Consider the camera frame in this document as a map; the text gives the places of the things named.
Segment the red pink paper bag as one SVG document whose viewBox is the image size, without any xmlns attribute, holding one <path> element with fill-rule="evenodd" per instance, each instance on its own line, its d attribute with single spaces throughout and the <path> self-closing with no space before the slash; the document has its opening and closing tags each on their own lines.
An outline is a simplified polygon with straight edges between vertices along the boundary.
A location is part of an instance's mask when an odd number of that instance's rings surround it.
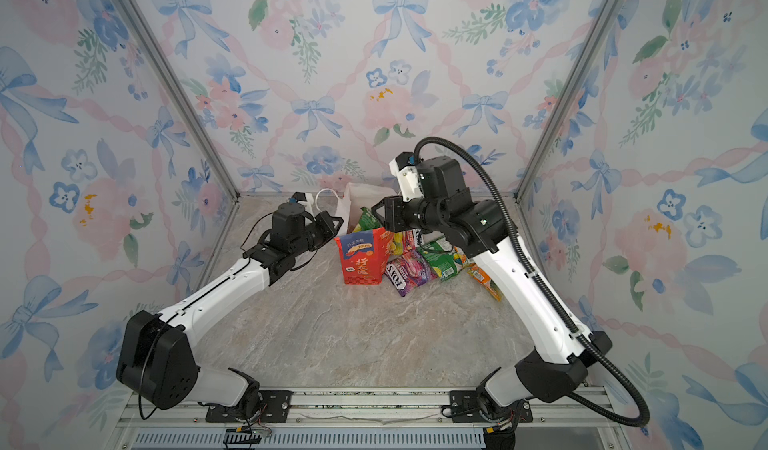
<svg viewBox="0 0 768 450">
<path fill-rule="evenodd" d="M 332 188 L 309 193 L 308 208 L 315 216 L 327 211 L 331 217 L 343 219 L 341 229 L 334 239 L 339 253 L 343 283 L 353 286 L 379 285 L 390 257 L 389 244 L 392 234 L 376 223 L 356 231 L 363 211 L 359 206 L 355 206 L 354 190 L 359 190 L 359 186 L 348 185 L 342 193 Z"/>
</svg>

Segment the green snack bag small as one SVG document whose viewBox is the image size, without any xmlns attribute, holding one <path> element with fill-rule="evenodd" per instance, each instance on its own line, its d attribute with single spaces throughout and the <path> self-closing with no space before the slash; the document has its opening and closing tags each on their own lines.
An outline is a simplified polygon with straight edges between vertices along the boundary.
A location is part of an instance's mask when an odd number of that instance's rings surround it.
<svg viewBox="0 0 768 450">
<path fill-rule="evenodd" d="M 471 265 L 463 251 L 450 244 L 446 238 L 427 242 L 417 251 L 441 280 L 451 279 Z"/>
</svg>

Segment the orange snack bag front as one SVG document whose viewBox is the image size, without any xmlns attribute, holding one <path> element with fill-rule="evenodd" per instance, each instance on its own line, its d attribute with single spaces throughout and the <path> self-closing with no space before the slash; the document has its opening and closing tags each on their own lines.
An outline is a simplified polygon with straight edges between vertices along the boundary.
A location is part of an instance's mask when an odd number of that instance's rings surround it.
<svg viewBox="0 0 768 450">
<path fill-rule="evenodd" d="M 477 264 L 472 264 L 468 268 L 469 274 L 472 276 L 472 278 L 481 284 L 483 288 L 497 301 L 501 302 L 503 299 L 503 294 L 499 287 L 495 284 L 495 282 L 491 279 L 491 277 L 482 270 Z"/>
</svg>

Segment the green lime snack bag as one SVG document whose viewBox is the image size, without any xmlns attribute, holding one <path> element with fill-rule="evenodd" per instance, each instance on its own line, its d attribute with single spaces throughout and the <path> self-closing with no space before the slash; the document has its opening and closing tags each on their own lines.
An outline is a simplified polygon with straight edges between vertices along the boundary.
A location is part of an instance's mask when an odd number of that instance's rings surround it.
<svg viewBox="0 0 768 450">
<path fill-rule="evenodd" d="M 358 223 L 353 229 L 354 233 L 364 232 L 364 231 L 370 231 L 381 228 L 382 225 L 379 222 L 379 220 L 376 218 L 374 213 L 367 207 L 363 207 L 361 209 L 361 215 L 358 220 Z"/>
</svg>

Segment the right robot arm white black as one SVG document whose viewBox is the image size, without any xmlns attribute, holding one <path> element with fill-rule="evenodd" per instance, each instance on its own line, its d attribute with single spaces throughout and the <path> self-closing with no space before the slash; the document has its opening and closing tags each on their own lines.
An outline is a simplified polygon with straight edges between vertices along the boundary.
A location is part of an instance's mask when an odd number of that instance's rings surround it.
<svg viewBox="0 0 768 450">
<path fill-rule="evenodd" d="M 532 338 L 527 356 L 495 370 L 477 387 L 480 410 L 499 420 L 525 400 L 552 403 L 573 395 L 597 361 L 579 340 L 586 338 L 601 350 L 611 344 L 577 323 L 544 281 L 498 190 L 491 187 L 490 199 L 474 200 L 460 164 L 446 156 L 418 161 L 403 152 L 389 169 L 400 193 L 373 206 L 377 220 L 395 232 L 442 234 L 491 278 Z"/>
</svg>

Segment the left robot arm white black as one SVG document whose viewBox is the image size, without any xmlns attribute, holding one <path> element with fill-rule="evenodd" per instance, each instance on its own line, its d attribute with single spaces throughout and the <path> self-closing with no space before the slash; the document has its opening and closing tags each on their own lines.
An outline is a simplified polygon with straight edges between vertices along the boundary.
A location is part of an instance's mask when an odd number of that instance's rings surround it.
<svg viewBox="0 0 768 450">
<path fill-rule="evenodd" d="M 116 367 L 117 380 L 159 410 L 185 401 L 221 408 L 240 421 L 262 410 L 260 384 L 242 371 L 204 368 L 195 360 L 202 338 L 240 304 L 301 269 L 339 235 L 341 217 L 309 213 L 298 202 L 281 204 L 271 226 L 224 274 L 157 314 L 140 311 L 127 324 Z"/>
</svg>

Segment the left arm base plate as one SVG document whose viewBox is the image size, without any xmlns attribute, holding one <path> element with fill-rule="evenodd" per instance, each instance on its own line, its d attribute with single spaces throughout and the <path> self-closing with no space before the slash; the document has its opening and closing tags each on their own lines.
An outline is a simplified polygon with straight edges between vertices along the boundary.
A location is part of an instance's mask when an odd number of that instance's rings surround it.
<svg viewBox="0 0 768 450">
<path fill-rule="evenodd" d="M 289 390 L 259 390 L 247 392 L 233 407 L 212 405 L 206 423 L 286 423 L 293 393 Z"/>
</svg>

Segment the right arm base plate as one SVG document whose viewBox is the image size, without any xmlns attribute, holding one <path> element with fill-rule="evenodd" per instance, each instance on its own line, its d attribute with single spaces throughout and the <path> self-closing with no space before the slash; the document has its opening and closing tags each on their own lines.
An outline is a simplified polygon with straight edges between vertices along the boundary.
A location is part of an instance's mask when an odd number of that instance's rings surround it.
<svg viewBox="0 0 768 450">
<path fill-rule="evenodd" d="M 501 407 L 475 390 L 450 391 L 449 403 L 441 408 L 441 415 L 453 423 L 482 423 L 491 426 L 515 421 L 533 422 L 527 401 Z"/>
</svg>

